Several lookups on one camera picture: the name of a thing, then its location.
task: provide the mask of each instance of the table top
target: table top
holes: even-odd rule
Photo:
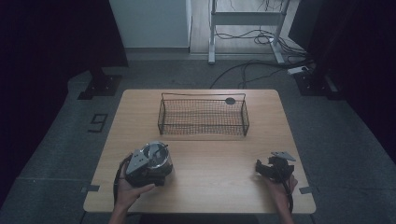
[[[160,135],[158,117],[163,92],[188,94],[245,93],[249,129],[247,136],[229,134]],[[108,134],[92,185],[84,203],[88,212],[113,210],[113,181],[128,154],[150,141],[169,145],[174,171],[163,187],[147,192],[130,212],[136,213],[275,213],[261,176],[255,172],[259,159],[268,162],[271,152],[287,151],[296,161],[299,181],[293,192],[293,213],[316,210],[307,188],[297,148],[279,95],[274,90],[127,90]]]

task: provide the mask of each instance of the person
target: person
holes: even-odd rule
[[[120,174],[119,186],[118,186],[118,197],[114,204],[114,209],[111,214],[109,224],[123,224],[126,222],[128,209],[136,202],[140,197],[140,194],[146,193],[155,188],[154,184],[146,185],[141,188],[133,188],[125,180],[125,165],[122,167]],[[279,222],[281,224],[294,224],[291,213],[289,211],[289,199],[286,195],[286,191],[282,184],[276,183],[271,179],[263,176],[263,181],[270,191],[271,197],[274,201],[276,212],[279,216]],[[298,181],[294,178],[294,175],[290,176],[290,180],[287,181],[290,184],[290,192],[293,192]]]

